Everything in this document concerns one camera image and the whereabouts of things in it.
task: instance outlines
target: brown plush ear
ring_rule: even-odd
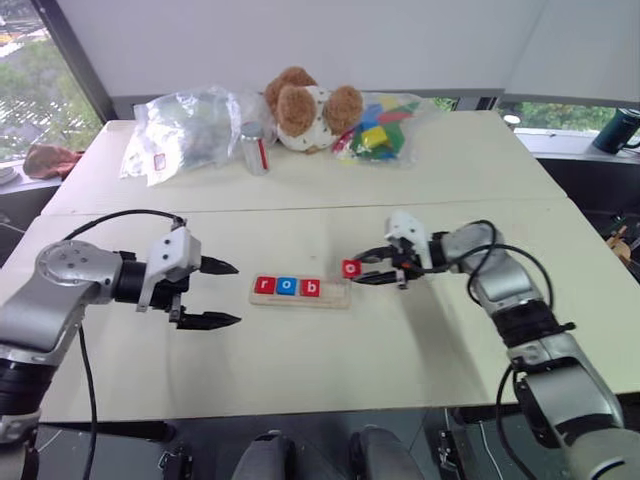
[[[324,106],[324,118],[334,135],[353,127],[362,115],[362,95],[350,86],[335,90]]]
[[[309,85],[317,85],[317,83],[302,67],[289,67],[278,75],[275,80],[267,85],[267,89],[264,91],[264,98],[267,101],[267,105],[269,105],[271,114],[274,117],[276,117],[280,91],[285,85],[308,87]]]
[[[275,117],[284,133],[297,137],[306,132],[315,115],[316,103],[306,88],[282,87]]]

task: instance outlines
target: cable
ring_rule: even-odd
[[[491,229],[491,243],[489,244],[489,248],[487,248],[487,252],[484,254],[484,257],[482,257],[482,260],[480,260],[478,266],[473,269],[473,271],[469,275],[469,279],[467,280],[467,295],[469,295],[469,298],[471,298],[474,303],[480,305],[480,300],[478,300],[473,294],[472,283],[480,273],[480,270],[482,270],[482,268],[484,267],[485,263],[487,263],[487,260],[489,260],[491,252],[493,252],[493,250],[495,249],[496,242],[498,241],[498,229],[489,220],[478,220],[477,222],[473,222],[470,225],[487,225]]]
[[[502,476],[502,471],[500,470],[500,467],[498,467],[498,462],[496,462],[496,459],[493,456],[493,453],[491,453],[491,450],[489,450],[489,443],[487,442],[487,434],[484,432],[484,422],[482,421],[480,422],[480,436],[482,437],[482,444],[484,445],[484,449],[487,452],[487,455],[489,456],[489,458],[491,459],[491,463],[493,463],[493,468],[496,469],[498,478],[500,478],[500,480],[504,480],[504,477]]]
[[[478,247],[472,248],[471,250],[467,251],[466,253],[463,253],[459,257],[456,257],[456,258],[454,258],[452,260],[449,260],[444,265],[441,265],[439,267],[434,267],[434,268],[421,268],[421,267],[418,267],[415,264],[408,263],[408,262],[405,265],[409,270],[413,270],[414,272],[418,272],[418,273],[423,273],[423,274],[425,274],[425,273],[442,273],[442,272],[446,272],[447,270],[449,270],[449,268],[451,268],[452,266],[457,265],[458,263],[463,261],[465,258],[468,258],[471,255],[475,255],[478,252],[482,252],[482,251],[488,250],[488,249],[509,250],[511,252],[519,253],[523,257],[526,257],[529,260],[531,260],[531,262],[538,268],[538,270],[540,270],[540,273],[542,273],[542,276],[544,277],[544,280],[545,280],[545,282],[547,284],[547,290],[548,290],[548,296],[549,296],[549,300],[548,300],[549,308],[551,310],[553,310],[553,306],[554,306],[553,285],[551,283],[551,277],[547,273],[547,270],[544,268],[542,263],[540,263],[540,261],[536,257],[531,255],[526,250],[523,250],[523,249],[518,248],[518,247],[514,247],[513,245],[507,245],[505,243],[494,243],[494,244],[480,245]]]
[[[498,387],[498,393],[496,395],[496,429],[498,431],[498,438],[500,439],[500,445],[504,451],[509,455],[509,458],[515,463],[516,467],[520,469],[520,471],[527,477],[528,480],[536,480],[536,476],[531,473],[531,470],[525,465],[525,463],[520,460],[520,457],[513,450],[509,441],[507,440],[507,436],[504,432],[504,425],[502,422],[502,393],[504,392],[504,386],[507,383],[509,375],[514,374],[513,367],[511,364],[507,367],[504,374],[502,375],[502,379],[500,380],[500,386]]]
[[[53,443],[53,441],[58,438],[60,436],[60,434],[62,433],[62,430],[58,430],[55,435],[53,435],[49,441],[47,441],[44,445],[42,445],[39,449],[38,449],[38,453],[42,453],[44,452],[44,449],[47,448],[49,445],[51,445]]]
[[[93,220],[91,222],[85,223],[84,225],[82,225],[81,227],[76,228],[73,232],[71,232],[69,235],[64,237],[64,240],[71,240],[72,238],[77,237],[81,233],[84,233],[87,230],[92,229],[96,225],[99,225],[99,224],[101,224],[103,222],[106,222],[107,220],[111,220],[113,218],[124,217],[125,215],[157,215],[159,217],[170,218],[180,226],[186,225],[186,223],[187,223],[185,221],[185,219],[182,218],[182,217],[174,215],[173,213],[162,212],[160,210],[147,210],[147,209],[122,210],[120,212],[110,213],[109,215],[105,215],[105,216],[100,217],[100,218],[98,218],[96,220]]]
[[[63,240],[72,240],[81,233],[86,232],[87,230],[92,229],[96,225],[99,225],[107,220],[111,220],[113,218],[124,217],[125,215],[156,215],[159,217],[170,218],[174,221],[175,225],[184,226],[186,225],[186,220],[182,217],[174,215],[172,213],[163,212],[160,210],[147,210],[147,209],[134,209],[134,210],[121,210],[119,212],[110,213],[109,215],[104,215],[96,220],[92,220],[91,222],[85,223],[84,225],[76,228],[69,235],[64,237]],[[98,440],[98,407],[96,403],[96,392],[95,387],[93,385],[93,374],[91,373],[91,364],[89,363],[89,354],[87,352],[87,343],[84,337],[84,329],[82,325],[78,329],[78,338],[80,340],[80,352],[82,354],[82,363],[84,364],[84,369],[87,375],[87,386],[89,388],[89,404],[91,405],[91,437],[89,439],[89,453],[87,454],[87,461],[84,467],[84,474],[82,475],[83,480],[89,480],[91,476],[91,468],[93,467],[93,458],[96,453],[96,442]]]
[[[22,233],[23,235],[26,233],[21,228],[14,227],[13,225],[9,225],[8,223],[0,223],[0,227],[7,227],[9,230],[13,230],[14,232]]]
[[[93,466],[93,457],[96,454],[96,441],[98,440],[98,406],[96,405],[96,392],[93,387],[93,375],[91,373],[91,365],[89,364],[89,355],[87,353],[87,342],[84,338],[84,329],[82,325],[78,329],[78,338],[80,339],[80,352],[82,353],[82,363],[87,373],[87,385],[89,386],[89,403],[91,404],[91,438],[89,439],[89,453],[84,466],[83,480],[89,480],[91,477],[91,467]]]

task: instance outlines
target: black cable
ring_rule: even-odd
[[[122,210],[120,212],[110,213],[109,215],[104,215],[96,220],[92,220],[91,222],[87,222],[81,227],[76,228],[69,235],[64,237],[64,240],[71,240],[72,238],[77,237],[81,233],[86,232],[87,230],[92,229],[96,225],[101,224],[102,222],[106,222],[107,220],[111,220],[117,217],[124,217],[125,215],[157,215],[159,217],[170,218],[178,225],[186,225],[186,221],[184,218],[174,215],[173,213],[162,212],[160,210],[147,210],[147,209],[134,209],[134,210]]]
[[[182,217],[160,210],[121,210],[119,212],[110,213],[108,215],[97,218],[96,220],[85,223],[84,225],[76,228],[73,232],[64,237],[63,240],[72,240],[81,233],[92,229],[96,225],[99,225],[113,218],[123,217],[125,215],[156,215],[159,217],[170,218],[178,226],[183,226],[187,223]],[[96,402],[95,387],[93,384],[93,374],[91,373],[91,364],[89,363],[89,354],[87,352],[87,343],[85,341],[84,329],[82,328],[82,325],[78,329],[78,338],[80,340],[80,353],[82,354],[82,363],[84,364],[84,369],[87,375],[87,386],[89,388],[89,404],[91,405],[91,437],[89,439],[89,453],[87,454],[87,461],[85,463],[84,473],[82,475],[83,480],[89,480],[89,477],[91,476],[91,468],[93,467],[93,458],[96,453],[96,442],[98,440],[98,406]]]
[[[84,466],[83,480],[89,480],[91,477],[91,467],[93,466],[93,457],[96,454],[96,441],[98,440],[98,406],[96,404],[96,392],[93,386],[93,374],[91,373],[91,365],[89,364],[89,354],[87,353],[87,342],[84,338],[84,329],[82,325],[78,329],[78,338],[80,339],[80,352],[82,353],[82,363],[87,373],[87,385],[89,386],[89,403],[91,404],[91,438],[89,439],[89,453]]]
[[[495,249],[496,242],[498,241],[498,229],[489,220],[478,220],[477,222],[471,223],[471,225],[487,225],[491,229],[491,243],[489,243],[489,248],[487,248],[487,252],[484,254],[484,257],[482,257],[482,260],[480,260],[478,266],[469,274],[469,279],[467,280],[467,295],[469,295],[469,298],[471,298],[474,303],[480,305],[480,300],[473,294],[472,283],[480,273],[480,270],[482,270],[482,267],[487,263],[487,260],[489,260],[491,252]]]
[[[498,394],[496,395],[496,430],[498,431],[498,439],[500,440],[500,445],[504,451],[509,455],[509,458],[513,463],[515,463],[516,467],[520,469],[520,471],[527,477],[528,480],[536,480],[536,476],[529,470],[529,468],[525,465],[525,463],[520,460],[520,457],[516,454],[516,452],[511,447],[509,440],[507,440],[507,436],[504,432],[504,424],[502,422],[502,393],[504,392],[504,387],[509,379],[509,375],[513,374],[513,382],[515,385],[515,372],[511,364],[507,367],[504,374],[502,375],[502,379],[500,380],[500,386],[498,387]]]
[[[518,247],[514,247],[513,245],[507,245],[507,244],[504,244],[504,243],[480,245],[478,247],[472,248],[471,250],[463,253],[462,255],[460,255],[459,257],[454,258],[453,260],[449,260],[444,265],[441,265],[439,267],[434,267],[434,268],[420,268],[417,265],[410,264],[410,263],[407,263],[406,265],[409,268],[409,270],[413,270],[414,272],[418,272],[418,273],[442,273],[442,272],[446,272],[447,270],[449,270],[452,266],[457,265],[458,263],[463,261],[465,258],[468,258],[471,255],[475,255],[478,252],[482,252],[484,250],[488,250],[489,248],[509,250],[511,252],[519,253],[523,257],[528,258],[538,268],[538,270],[540,270],[540,273],[542,273],[542,276],[544,277],[544,280],[545,280],[545,282],[547,284],[547,290],[548,290],[548,295],[549,295],[549,300],[548,300],[549,308],[551,310],[553,310],[554,301],[555,301],[554,300],[554,294],[553,294],[553,285],[551,283],[551,277],[547,273],[547,270],[544,268],[542,263],[540,263],[540,261],[536,257],[531,255],[526,250],[523,250],[523,249],[518,248]]]

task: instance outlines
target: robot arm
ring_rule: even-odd
[[[491,224],[481,221],[427,238],[416,219],[396,212],[385,238],[390,246],[355,259],[375,263],[390,258],[395,272],[364,273],[355,282],[395,282],[406,288],[407,280],[425,273],[471,275],[472,291],[501,335],[513,369],[522,374],[515,394],[536,440],[562,448],[577,479],[638,478],[640,435],[624,430],[617,398],[567,332],[575,326],[558,323],[506,249],[489,248],[492,243],[503,247],[502,235]]]
[[[33,445],[40,403],[87,305],[137,304],[169,313],[178,329],[211,330],[238,322],[232,315],[187,314],[181,295],[189,275],[238,273],[202,256],[200,242],[176,226],[151,248],[147,263],[135,254],[110,252],[78,240],[46,247],[31,279],[0,307],[0,477],[35,478]]]

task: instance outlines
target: plastic bag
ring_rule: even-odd
[[[136,105],[134,114],[120,176],[146,175],[149,186],[179,172],[231,162],[243,123],[260,122],[269,145],[276,139],[275,122],[258,93],[221,87],[179,92]]]
[[[360,123],[333,145],[346,164],[410,167],[418,157],[413,138],[426,120],[443,112],[429,99],[409,93],[362,94]]]

